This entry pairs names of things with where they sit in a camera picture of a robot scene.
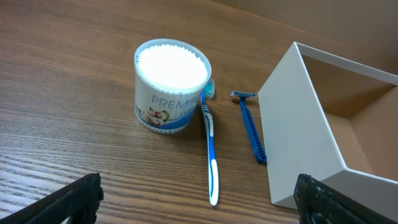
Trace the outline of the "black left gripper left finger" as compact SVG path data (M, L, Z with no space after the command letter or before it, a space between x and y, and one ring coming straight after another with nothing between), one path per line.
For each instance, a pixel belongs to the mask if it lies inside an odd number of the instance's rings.
M84 177L64 186L39 201L1 219L2 224L94 224L100 202L104 200L99 173Z

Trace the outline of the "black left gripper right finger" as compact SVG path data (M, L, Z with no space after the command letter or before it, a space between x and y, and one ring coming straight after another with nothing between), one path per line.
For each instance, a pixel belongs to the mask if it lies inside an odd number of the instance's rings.
M307 174L299 174L294 200L300 224L397 224Z

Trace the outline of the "cotton swab tub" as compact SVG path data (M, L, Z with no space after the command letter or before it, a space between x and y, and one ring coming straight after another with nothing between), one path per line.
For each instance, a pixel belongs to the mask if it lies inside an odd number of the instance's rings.
M211 77L205 54L179 40L154 39L137 48L134 68L137 120L160 134L184 129Z

